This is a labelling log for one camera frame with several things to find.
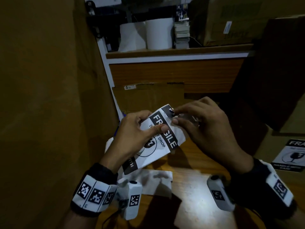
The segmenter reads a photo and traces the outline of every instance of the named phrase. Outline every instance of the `wooden shelf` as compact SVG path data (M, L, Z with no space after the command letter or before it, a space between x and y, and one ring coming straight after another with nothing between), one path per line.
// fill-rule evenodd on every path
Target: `wooden shelf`
M128 52L110 52L106 54L107 59L135 58L135 57L151 57L151 56L176 56L189 54L207 54L222 52L244 52L249 51L253 44L240 44L216 47L200 47L190 49L166 49L166 50L136 50Z

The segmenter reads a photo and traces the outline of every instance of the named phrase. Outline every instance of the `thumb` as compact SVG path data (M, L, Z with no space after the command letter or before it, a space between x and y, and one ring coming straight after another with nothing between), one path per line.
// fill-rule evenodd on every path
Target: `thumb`
M184 128L190 137L198 132L198 128L189 120L177 117L172 120L172 123Z
M144 130L144 135L149 140L153 136L156 136L161 133L165 133L169 130L169 127L167 125L155 125L147 130Z

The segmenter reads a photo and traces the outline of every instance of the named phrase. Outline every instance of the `paper towel roll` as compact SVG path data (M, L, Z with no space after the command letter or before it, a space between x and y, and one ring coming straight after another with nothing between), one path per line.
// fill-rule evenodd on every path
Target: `paper towel roll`
M146 48L145 22L120 25L121 42L119 52L134 51Z
M148 49L162 50L172 48L171 30L173 28L173 18L148 20L145 24Z

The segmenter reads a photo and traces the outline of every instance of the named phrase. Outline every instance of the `wristband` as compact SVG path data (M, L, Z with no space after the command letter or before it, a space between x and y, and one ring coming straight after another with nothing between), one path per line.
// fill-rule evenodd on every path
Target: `wristband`
M97 217L106 210L116 194L118 174L95 163L85 172L70 203L72 211L86 217Z
M297 208L293 194L273 167L255 158L250 172L231 174L227 190L237 204L257 211L262 219L288 219Z

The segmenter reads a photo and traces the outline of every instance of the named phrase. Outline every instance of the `wine glass icon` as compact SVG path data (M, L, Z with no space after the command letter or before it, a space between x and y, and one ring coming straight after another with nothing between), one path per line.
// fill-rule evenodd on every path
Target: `wine glass icon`
M292 159L290 162L295 163L295 159L301 159L305 156L305 153L299 153L299 152L294 152L290 155L290 158Z

